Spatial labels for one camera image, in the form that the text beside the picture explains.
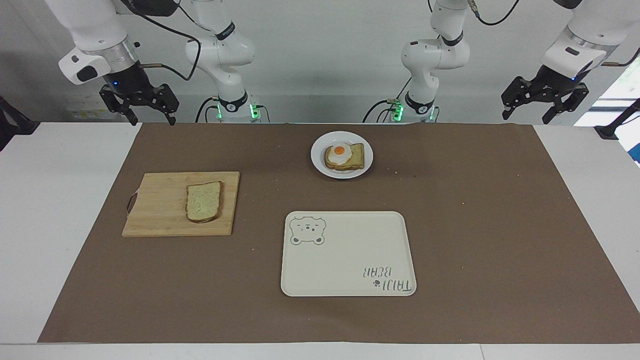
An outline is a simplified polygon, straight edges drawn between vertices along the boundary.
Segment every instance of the bear face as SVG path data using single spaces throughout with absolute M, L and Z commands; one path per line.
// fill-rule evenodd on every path
M 294 218 L 289 222 L 289 228 L 291 229 L 291 243 L 293 245 L 299 245 L 303 242 L 312 242 L 316 245 L 324 243 L 326 222 L 322 218 Z

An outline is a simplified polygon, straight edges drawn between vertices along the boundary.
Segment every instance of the white wall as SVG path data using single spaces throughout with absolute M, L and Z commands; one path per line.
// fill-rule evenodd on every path
M 477 2 L 483 17 L 493 20 L 502 17 L 513 0 Z M 71 86 L 60 75 L 56 61 L 73 45 L 42 0 L 0 3 L 0 93 L 42 119 L 65 119 L 61 99 L 97 93 L 101 82 Z M 189 1 L 183 5 L 191 9 Z M 426 0 L 229 0 L 227 10 L 238 30 L 257 47 L 255 62 L 240 68 L 246 86 L 279 121 L 361 121 L 375 100 L 395 96 L 408 79 L 400 61 L 404 43 L 435 37 Z M 502 122 L 500 94 L 515 76 L 531 79 L 535 75 L 542 54 L 570 16 L 571 11 L 552 0 L 522 1 L 509 20 L 491 28 L 469 13 L 465 36 L 472 55 L 468 65 L 438 73 L 440 121 Z M 142 43 L 138 49 L 142 62 L 161 61 L 188 72 L 185 39 L 135 15 L 121 18 L 132 39 Z M 160 21 L 194 35 L 204 34 L 181 13 Z M 631 57 L 640 47 L 639 31 L 636 27 L 612 61 Z M 554 122 L 573 124 L 622 72 L 594 70 L 586 78 L 591 93 L 581 111 Z M 211 80 L 200 71 L 189 83 L 161 69 L 148 73 L 153 84 L 169 83 L 178 95 L 180 121 L 192 121 L 202 99 L 215 94 Z M 538 124 L 548 107 L 521 107 L 510 120 Z M 144 121 L 164 121 L 154 111 L 136 113 Z

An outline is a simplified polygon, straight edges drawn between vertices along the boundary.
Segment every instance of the slice of bread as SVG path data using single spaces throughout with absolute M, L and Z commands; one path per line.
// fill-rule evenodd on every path
M 187 186 L 187 218 L 202 224 L 214 220 L 220 212 L 222 182 Z
M 348 170 L 360 170 L 364 168 L 364 144 L 362 143 L 354 143 L 349 145 L 351 148 L 351 157 L 344 164 L 336 164 L 332 163 L 329 160 L 329 153 L 331 152 L 332 146 L 329 146 L 324 151 L 324 164 L 327 168 L 338 171 L 348 171 Z

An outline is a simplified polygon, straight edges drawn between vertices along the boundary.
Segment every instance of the table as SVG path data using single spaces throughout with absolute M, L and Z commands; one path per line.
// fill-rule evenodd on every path
M 35 345 L 139 127 L 45 123 L 0 152 L 0 357 L 635 359 L 640 345 Z M 640 170 L 590 128 L 536 131 L 616 269 L 640 304 Z M 608 163 L 607 166 L 595 166 Z M 31 227 L 32 219 L 38 227 Z

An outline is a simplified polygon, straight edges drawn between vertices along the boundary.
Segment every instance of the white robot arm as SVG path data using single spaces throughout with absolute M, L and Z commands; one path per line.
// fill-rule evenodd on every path
M 198 68 L 213 79 L 218 89 L 218 117 L 221 120 L 250 122 L 259 117 L 253 97 L 246 91 L 240 73 L 234 66 L 249 64 L 255 57 L 251 40 L 236 31 L 222 0 L 191 0 L 196 11 L 195 21 L 215 36 L 199 38 L 202 43 Z M 190 41 L 186 54 L 193 64 L 198 44 Z
M 164 113 L 171 125 L 179 102 L 167 84 L 154 88 L 120 24 L 110 0 L 45 0 L 65 26 L 76 47 L 58 65 L 74 84 L 103 77 L 100 96 L 111 112 L 138 122 L 129 106 L 148 106 Z
M 467 0 L 436 0 L 431 27 L 440 36 L 406 44 L 402 63 L 411 72 L 409 91 L 402 98 L 403 122 L 420 122 L 429 117 L 440 86 L 434 70 L 457 69 L 470 55 L 469 44 L 463 38 L 463 26 L 469 4 Z
M 534 101 L 554 104 L 542 118 L 545 124 L 564 111 L 574 111 L 589 93 L 582 79 L 640 22 L 640 0 L 554 1 L 572 9 L 573 17 L 543 56 L 536 77 L 527 81 L 518 76 L 502 94 L 505 120 L 518 106 Z

